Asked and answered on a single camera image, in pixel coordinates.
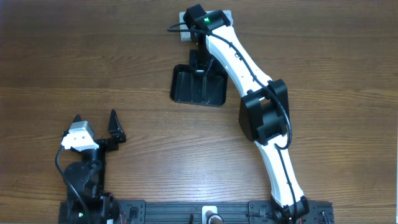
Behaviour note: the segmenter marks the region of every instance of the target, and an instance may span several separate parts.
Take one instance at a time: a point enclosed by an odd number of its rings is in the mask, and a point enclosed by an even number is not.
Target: table surface
[[[232,10],[249,55],[286,82],[290,157],[305,195],[333,202],[337,223],[395,222],[398,2],[200,2]],[[196,3],[0,2],[0,222],[57,221],[61,133],[80,114],[106,138],[111,109],[127,133],[106,158],[106,190],[117,198],[270,198],[233,83],[220,108],[169,97],[173,67],[195,44],[166,28]],[[79,159],[64,152],[62,166]]]

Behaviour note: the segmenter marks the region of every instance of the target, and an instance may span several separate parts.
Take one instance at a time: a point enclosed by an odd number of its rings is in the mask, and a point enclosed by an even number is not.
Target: black cable
[[[57,155],[55,156],[55,166],[57,166],[57,169],[60,172],[64,183],[67,185],[68,188],[70,188],[73,191],[73,193],[75,194],[77,200],[81,203],[81,206],[83,207],[83,209],[84,209],[84,211],[86,213],[85,215],[86,215],[86,219],[87,219],[87,224],[90,224],[90,213],[88,211],[88,207],[87,207],[86,203],[80,197],[80,195],[76,191],[76,189],[72,186],[72,184],[70,183],[70,181],[68,180],[68,178],[66,177],[65,173],[63,172],[63,170],[60,167],[59,158],[60,158],[60,154],[61,154],[62,150],[64,150],[64,149],[65,148],[63,146],[61,146],[60,150],[58,150]]]
[[[278,97],[276,97],[275,94],[274,94],[272,91],[270,91],[270,89],[268,89],[268,87],[266,87],[264,84],[262,84],[262,83],[260,82],[260,80],[258,80],[257,76],[256,76],[256,75],[254,74],[254,72],[251,70],[251,68],[250,68],[248,62],[246,61],[246,59],[243,57],[243,55],[240,53],[240,51],[233,45],[232,42],[229,42],[229,41],[226,40],[225,38],[220,37],[220,36],[218,36],[218,35],[216,35],[216,34],[213,34],[211,31],[206,32],[206,31],[203,31],[203,30],[196,30],[196,29],[172,29],[172,28],[174,28],[174,27],[176,27],[176,26],[180,26],[180,25],[186,25],[186,23],[181,22],[181,23],[178,23],[178,24],[174,24],[174,25],[170,26],[170,27],[167,29],[167,31],[169,31],[169,32],[193,32],[193,33],[196,33],[196,34],[210,35],[210,36],[216,37],[217,39],[220,39],[220,40],[222,40],[223,42],[227,43],[227,44],[229,45],[229,47],[231,47],[232,49],[235,50],[236,55],[239,57],[239,59],[240,59],[241,61],[243,61],[243,63],[245,64],[245,66],[248,68],[248,70],[249,70],[249,72],[250,72],[250,75],[253,77],[253,81],[257,82],[263,89],[266,90],[266,92],[267,92],[267,94],[270,96],[270,98],[277,104],[278,108],[281,110],[281,112],[282,112],[282,114],[283,114],[283,116],[284,116],[284,120],[285,120],[285,122],[286,122],[287,128],[288,128],[288,131],[289,131],[289,135],[288,135],[288,138],[287,138],[286,145],[285,145],[284,147],[280,147],[280,146],[279,146],[278,144],[276,144],[276,143],[274,144],[274,146],[275,146],[275,148],[278,150],[279,157],[280,157],[280,161],[281,161],[281,163],[282,163],[282,167],[284,168],[284,172],[285,172],[285,176],[286,176],[286,181],[287,181],[287,184],[289,185],[290,191],[291,191],[291,193],[292,193],[293,205],[294,205],[293,224],[295,224],[295,222],[297,221],[297,203],[296,203],[296,199],[295,199],[295,195],[294,195],[292,183],[290,182],[289,175],[287,174],[285,162],[284,162],[284,159],[283,159],[283,157],[282,157],[282,153],[281,153],[281,151],[280,151],[280,150],[284,150],[284,149],[289,148],[290,144],[292,143],[292,136],[293,136],[292,125],[291,125],[291,123],[290,123],[289,117],[287,116],[287,113],[286,113],[285,108],[283,107],[282,103],[280,103]]]

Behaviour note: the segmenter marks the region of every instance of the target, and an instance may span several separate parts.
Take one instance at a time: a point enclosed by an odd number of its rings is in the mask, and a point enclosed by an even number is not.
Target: wooden table
[[[290,156],[310,200],[337,223],[396,215],[396,1],[200,1],[230,9],[253,60],[289,88]],[[54,165],[76,114],[127,143],[107,155],[106,189],[150,202],[267,200],[257,147],[231,81],[220,108],[174,103],[173,67],[192,43],[166,28],[197,1],[0,1],[0,222],[54,223],[66,187]],[[62,166],[80,159],[64,152]]]

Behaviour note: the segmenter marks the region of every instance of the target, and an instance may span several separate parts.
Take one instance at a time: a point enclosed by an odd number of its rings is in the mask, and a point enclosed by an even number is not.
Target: black metal base
[[[238,202],[146,202],[144,200],[118,200],[121,210],[126,212],[128,224],[201,224],[201,209],[205,205],[214,205],[225,223],[235,224],[274,224],[271,201]],[[300,217],[297,223],[334,224],[331,203],[308,201],[310,211]],[[61,203],[59,223],[65,223],[66,203]],[[79,223],[86,223],[84,217]]]
[[[174,67],[170,97],[177,103],[221,106],[226,99],[227,80],[228,74],[217,59],[207,59],[199,50],[191,50],[190,64]]]

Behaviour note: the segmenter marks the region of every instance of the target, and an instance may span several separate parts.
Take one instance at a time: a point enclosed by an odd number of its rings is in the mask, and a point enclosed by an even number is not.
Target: wooden tabletop
[[[220,108],[174,103],[172,71],[193,43],[166,28],[197,1],[0,1],[0,222],[58,219],[55,168],[76,114],[108,137],[111,109],[127,134],[107,154],[106,190],[148,202],[267,200],[257,147],[238,124],[231,80]],[[396,216],[397,1],[200,1],[232,10],[249,55],[289,88],[289,153],[309,200],[337,223]],[[79,161],[62,154],[62,166]]]

